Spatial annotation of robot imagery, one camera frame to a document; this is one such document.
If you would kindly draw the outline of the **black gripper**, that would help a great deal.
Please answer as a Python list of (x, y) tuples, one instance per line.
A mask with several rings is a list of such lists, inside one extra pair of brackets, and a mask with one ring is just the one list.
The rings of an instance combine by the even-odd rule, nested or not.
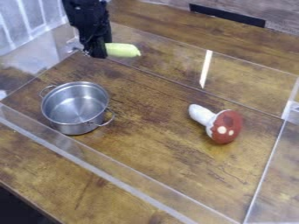
[(106, 0), (61, 0), (69, 25), (78, 31), (78, 42), (92, 58), (108, 56), (105, 43), (112, 43)]

